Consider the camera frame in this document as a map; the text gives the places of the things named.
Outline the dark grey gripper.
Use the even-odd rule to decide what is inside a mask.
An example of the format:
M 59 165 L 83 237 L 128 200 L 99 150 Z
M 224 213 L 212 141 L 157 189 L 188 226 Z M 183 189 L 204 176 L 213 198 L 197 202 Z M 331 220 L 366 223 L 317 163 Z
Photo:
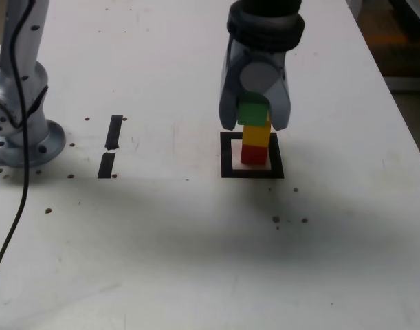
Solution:
M 225 130 L 232 131 L 237 123 L 237 102 L 267 105 L 275 131 L 286 129 L 291 102 L 286 81 L 286 52 L 258 51 L 229 38 L 225 67 L 221 79 L 219 119 Z M 269 61 L 251 62 L 245 66 L 244 56 Z

